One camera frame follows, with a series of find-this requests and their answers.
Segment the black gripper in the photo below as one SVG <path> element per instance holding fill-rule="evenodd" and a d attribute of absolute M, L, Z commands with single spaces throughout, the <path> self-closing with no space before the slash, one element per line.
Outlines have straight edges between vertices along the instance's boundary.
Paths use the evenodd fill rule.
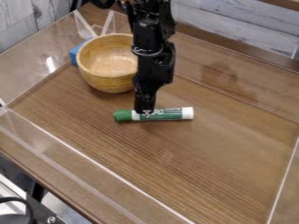
<path fill-rule="evenodd" d="M 173 82 L 174 45 L 165 42 L 162 51 L 153 57 L 137 57 L 134 84 L 134 112 L 154 111 L 156 93 L 161 86 Z"/>

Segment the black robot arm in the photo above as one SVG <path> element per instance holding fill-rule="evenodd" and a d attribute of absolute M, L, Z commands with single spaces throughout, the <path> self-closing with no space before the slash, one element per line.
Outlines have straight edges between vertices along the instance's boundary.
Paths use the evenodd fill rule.
<path fill-rule="evenodd" d="M 134 112 L 149 114 L 154 111 L 158 89 L 173 82 L 174 34 L 172 0 L 89 0 L 100 9 L 113 4 L 126 15 L 133 34 L 132 54 L 137 57 L 137 69 L 132 78 L 134 86 Z"/>

